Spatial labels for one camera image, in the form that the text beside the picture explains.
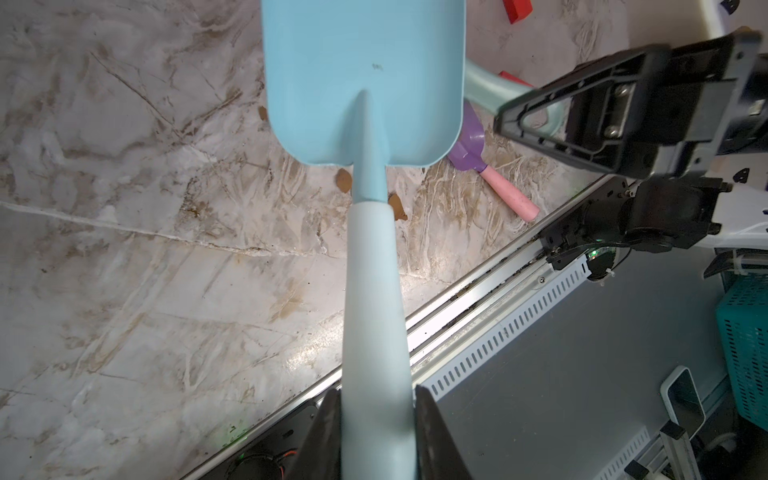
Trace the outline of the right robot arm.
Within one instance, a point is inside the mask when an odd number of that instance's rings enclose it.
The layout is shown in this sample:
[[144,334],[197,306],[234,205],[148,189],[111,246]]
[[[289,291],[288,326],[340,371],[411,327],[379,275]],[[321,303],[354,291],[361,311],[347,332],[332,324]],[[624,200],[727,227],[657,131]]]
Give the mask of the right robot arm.
[[578,66],[501,105],[495,132],[568,166],[633,179],[582,201],[541,236],[548,262],[564,268],[603,248],[649,253],[695,245],[742,247],[723,210],[735,181],[709,175],[715,158],[767,149],[767,56],[763,36],[740,29],[672,47],[624,50]]

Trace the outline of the red block front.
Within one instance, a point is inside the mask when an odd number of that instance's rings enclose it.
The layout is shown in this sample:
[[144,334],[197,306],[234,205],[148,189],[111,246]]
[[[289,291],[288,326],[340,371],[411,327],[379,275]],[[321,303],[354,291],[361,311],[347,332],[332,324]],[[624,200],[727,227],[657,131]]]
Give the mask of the red block front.
[[499,73],[499,76],[501,78],[507,80],[507,81],[514,82],[514,83],[517,83],[517,84],[524,85],[524,86],[527,86],[529,88],[532,88],[532,85],[530,83],[528,83],[528,82],[526,82],[526,81],[524,81],[524,80],[522,80],[522,79],[520,79],[520,78],[518,78],[518,77],[516,77],[516,76],[514,76],[514,75],[512,75],[510,73],[508,73],[507,71],[501,71]]

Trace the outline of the purple trowel pink handle front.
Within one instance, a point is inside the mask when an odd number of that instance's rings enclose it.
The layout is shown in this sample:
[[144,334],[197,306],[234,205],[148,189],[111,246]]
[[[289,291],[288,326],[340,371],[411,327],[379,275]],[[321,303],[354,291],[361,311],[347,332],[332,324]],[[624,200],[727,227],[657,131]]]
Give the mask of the purple trowel pink handle front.
[[459,171],[476,172],[523,221],[533,222],[540,213],[539,207],[483,160],[484,147],[483,125],[471,103],[465,100],[461,131],[447,159]]

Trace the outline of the teal plastic basket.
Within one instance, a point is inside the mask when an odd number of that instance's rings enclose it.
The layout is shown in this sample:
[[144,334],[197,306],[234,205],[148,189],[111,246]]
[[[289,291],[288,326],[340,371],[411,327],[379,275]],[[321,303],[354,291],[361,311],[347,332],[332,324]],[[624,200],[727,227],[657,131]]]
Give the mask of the teal plastic basket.
[[767,277],[738,278],[716,309],[738,413],[767,428]]

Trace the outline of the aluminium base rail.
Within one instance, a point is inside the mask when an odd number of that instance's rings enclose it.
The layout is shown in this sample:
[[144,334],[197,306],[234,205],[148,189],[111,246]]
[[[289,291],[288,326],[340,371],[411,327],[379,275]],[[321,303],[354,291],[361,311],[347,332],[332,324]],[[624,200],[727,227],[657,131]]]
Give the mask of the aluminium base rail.
[[[435,399],[440,399],[464,375],[516,339],[587,280],[589,255],[578,254],[554,268],[545,259],[542,243],[546,238],[542,227],[534,228],[407,317],[413,379],[425,385]],[[451,354],[449,366],[436,374],[418,372],[438,351],[468,339],[467,328],[484,320],[490,322],[490,331],[470,353]],[[199,479],[213,467],[215,460],[235,453],[304,402],[313,401],[319,409],[325,393],[340,388],[341,377],[341,368],[335,368],[264,420],[228,441],[215,455],[191,470],[188,478]]]

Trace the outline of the red block near bucket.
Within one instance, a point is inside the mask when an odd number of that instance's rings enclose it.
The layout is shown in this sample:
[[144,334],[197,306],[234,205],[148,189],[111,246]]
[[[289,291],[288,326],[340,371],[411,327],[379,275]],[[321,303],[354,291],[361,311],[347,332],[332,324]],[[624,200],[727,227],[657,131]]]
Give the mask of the red block near bucket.
[[503,0],[503,6],[511,24],[526,19],[533,12],[531,0]]

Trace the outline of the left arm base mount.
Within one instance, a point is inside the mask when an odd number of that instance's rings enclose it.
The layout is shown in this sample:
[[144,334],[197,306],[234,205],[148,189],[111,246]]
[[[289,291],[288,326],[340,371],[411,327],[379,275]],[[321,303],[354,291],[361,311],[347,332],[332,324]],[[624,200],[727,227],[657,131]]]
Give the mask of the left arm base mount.
[[284,479],[318,412],[307,401],[214,465],[199,479]]

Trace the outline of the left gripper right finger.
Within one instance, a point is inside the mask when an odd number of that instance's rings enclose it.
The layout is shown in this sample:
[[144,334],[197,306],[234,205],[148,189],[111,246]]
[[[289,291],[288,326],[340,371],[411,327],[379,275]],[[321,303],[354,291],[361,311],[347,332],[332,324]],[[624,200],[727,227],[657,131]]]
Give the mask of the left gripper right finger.
[[415,387],[418,479],[472,478],[445,424],[431,391]]

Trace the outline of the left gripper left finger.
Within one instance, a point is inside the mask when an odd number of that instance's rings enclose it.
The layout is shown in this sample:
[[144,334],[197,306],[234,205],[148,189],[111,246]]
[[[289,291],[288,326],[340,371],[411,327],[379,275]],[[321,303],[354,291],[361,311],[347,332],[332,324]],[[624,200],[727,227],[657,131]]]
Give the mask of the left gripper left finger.
[[286,476],[292,479],[341,478],[341,392],[330,389],[321,402],[298,456]]

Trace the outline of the light blue trowel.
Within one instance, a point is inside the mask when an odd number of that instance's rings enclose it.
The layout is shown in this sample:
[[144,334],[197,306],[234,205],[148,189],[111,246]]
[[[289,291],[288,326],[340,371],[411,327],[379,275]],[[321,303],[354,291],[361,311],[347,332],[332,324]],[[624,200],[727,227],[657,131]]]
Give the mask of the light blue trowel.
[[387,172],[427,167],[463,119],[462,1],[265,1],[271,129],[308,166],[348,166],[341,475],[413,479],[417,440]]

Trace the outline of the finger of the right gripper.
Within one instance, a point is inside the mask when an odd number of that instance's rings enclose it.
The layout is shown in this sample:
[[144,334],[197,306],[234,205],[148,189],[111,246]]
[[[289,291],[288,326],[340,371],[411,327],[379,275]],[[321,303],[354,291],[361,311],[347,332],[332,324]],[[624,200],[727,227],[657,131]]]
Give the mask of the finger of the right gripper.
[[620,170],[623,128],[631,102],[615,90],[636,82],[636,60],[607,56],[504,104],[498,135],[568,166],[601,174]]

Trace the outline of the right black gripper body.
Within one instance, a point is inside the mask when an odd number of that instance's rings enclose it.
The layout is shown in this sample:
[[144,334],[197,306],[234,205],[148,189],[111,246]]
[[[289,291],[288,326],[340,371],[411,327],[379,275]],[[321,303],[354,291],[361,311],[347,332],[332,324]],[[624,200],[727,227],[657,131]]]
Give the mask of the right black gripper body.
[[767,54],[758,31],[654,44],[574,70],[564,154],[646,179],[701,175],[713,158],[767,150]]

